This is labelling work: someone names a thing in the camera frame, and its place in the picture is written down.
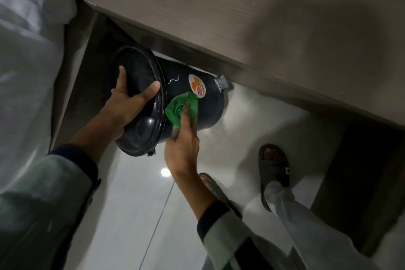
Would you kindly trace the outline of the white bed sheet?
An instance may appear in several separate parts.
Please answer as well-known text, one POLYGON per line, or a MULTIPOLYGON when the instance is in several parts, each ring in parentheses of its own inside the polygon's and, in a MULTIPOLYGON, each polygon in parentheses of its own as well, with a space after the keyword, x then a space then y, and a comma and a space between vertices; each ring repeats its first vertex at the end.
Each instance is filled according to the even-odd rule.
POLYGON ((0 0, 0 193, 44 156, 76 0, 0 0))

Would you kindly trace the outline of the person's left hand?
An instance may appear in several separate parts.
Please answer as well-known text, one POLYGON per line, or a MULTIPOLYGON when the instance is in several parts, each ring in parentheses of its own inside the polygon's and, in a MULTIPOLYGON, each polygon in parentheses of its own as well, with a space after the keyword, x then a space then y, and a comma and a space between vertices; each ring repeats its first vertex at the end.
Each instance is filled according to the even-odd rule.
POLYGON ((124 127, 133 121, 145 105, 134 105, 133 97, 128 95, 127 73, 124 66, 119 66, 119 76, 111 96, 101 109, 101 115, 112 121, 112 139, 117 140, 124 133, 124 127))

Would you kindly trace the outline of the grey sandal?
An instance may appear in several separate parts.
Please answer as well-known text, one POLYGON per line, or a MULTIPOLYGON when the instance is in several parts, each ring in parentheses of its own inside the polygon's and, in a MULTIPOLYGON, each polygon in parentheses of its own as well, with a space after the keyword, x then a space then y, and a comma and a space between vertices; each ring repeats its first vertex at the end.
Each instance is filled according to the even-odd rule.
POLYGON ((210 177, 210 175, 206 173, 199 173, 200 179, 203 181, 205 186, 209 189, 209 191, 221 202, 223 202, 226 206, 228 206, 233 212, 242 219, 242 213, 237 208, 236 204, 231 201, 226 194, 222 191, 221 187, 216 183, 216 181, 210 177))
POLYGON ((258 153, 258 166, 260 173, 261 202, 264 208, 272 212, 265 200, 265 187, 272 181, 278 181, 283 188, 290 185, 291 168, 285 152, 274 144, 262 145, 258 153), (275 152, 277 157, 267 159, 265 153, 267 150, 275 152))

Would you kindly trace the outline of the person's left forearm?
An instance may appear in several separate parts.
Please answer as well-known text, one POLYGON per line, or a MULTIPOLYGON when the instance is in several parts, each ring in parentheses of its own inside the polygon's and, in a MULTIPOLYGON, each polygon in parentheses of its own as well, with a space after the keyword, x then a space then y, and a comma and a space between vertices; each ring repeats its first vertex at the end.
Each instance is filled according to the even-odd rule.
POLYGON ((0 270, 63 270, 101 182, 100 157, 123 128, 95 117, 0 194, 0 270))

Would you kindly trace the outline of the green cleaning cloth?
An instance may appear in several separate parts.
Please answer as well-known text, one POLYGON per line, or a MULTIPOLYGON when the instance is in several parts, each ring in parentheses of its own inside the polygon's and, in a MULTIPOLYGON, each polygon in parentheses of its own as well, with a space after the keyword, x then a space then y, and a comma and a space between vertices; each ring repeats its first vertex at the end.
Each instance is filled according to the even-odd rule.
POLYGON ((175 96, 165 108, 165 114, 171 123, 171 134, 175 128, 181 128, 181 115, 186 108, 188 108, 190 120, 196 124, 198 121, 198 97, 193 92, 175 96))

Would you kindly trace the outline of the person's right leg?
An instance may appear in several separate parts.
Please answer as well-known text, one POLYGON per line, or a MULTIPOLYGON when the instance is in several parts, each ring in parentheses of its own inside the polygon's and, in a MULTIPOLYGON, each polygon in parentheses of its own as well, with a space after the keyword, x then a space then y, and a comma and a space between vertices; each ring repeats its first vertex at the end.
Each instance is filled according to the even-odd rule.
POLYGON ((306 270, 380 270, 357 251, 347 235, 297 202, 290 188, 271 181, 264 189, 264 198, 288 231, 306 270))

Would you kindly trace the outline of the brown wooden desk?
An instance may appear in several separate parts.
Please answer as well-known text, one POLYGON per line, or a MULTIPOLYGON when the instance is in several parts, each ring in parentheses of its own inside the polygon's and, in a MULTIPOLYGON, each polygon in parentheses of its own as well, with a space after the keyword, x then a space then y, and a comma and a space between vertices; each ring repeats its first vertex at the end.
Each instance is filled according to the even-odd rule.
POLYGON ((405 208, 405 0, 84 0, 160 53, 347 129, 315 209, 372 256, 405 208))

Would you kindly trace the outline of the black pedal trash bin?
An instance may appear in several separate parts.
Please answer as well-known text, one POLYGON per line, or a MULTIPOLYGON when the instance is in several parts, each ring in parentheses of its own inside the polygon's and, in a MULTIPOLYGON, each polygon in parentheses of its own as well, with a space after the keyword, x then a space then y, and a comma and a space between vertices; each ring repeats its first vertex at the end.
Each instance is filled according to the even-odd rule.
POLYGON ((158 57, 139 44, 123 46, 112 54, 103 83, 103 104, 116 86, 120 66, 126 70, 129 97, 144 92, 154 81, 161 83, 158 94, 145 104, 139 115, 124 127, 124 134, 115 141, 127 155, 152 156, 156 145, 170 137, 173 123, 165 109, 177 96, 195 95, 198 130, 215 125, 224 112, 224 90, 228 85, 223 76, 215 77, 189 65, 158 57))

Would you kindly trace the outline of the person's right forearm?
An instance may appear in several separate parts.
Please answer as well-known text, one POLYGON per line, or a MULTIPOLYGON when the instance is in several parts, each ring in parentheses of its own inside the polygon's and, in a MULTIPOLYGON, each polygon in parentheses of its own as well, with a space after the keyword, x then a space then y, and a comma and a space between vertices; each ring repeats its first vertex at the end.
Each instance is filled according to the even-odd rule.
POLYGON ((215 270, 298 270, 283 251, 257 236, 219 201, 197 173, 175 182, 198 220, 198 236, 215 270))

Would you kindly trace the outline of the person's right hand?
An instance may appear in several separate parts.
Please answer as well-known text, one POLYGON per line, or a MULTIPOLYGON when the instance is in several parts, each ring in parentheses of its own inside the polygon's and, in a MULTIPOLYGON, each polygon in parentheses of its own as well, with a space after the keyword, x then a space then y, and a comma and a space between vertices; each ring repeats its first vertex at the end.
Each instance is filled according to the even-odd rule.
POLYGON ((165 143, 165 162, 174 179, 196 174, 199 141, 174 140, 173 134, 165 143))

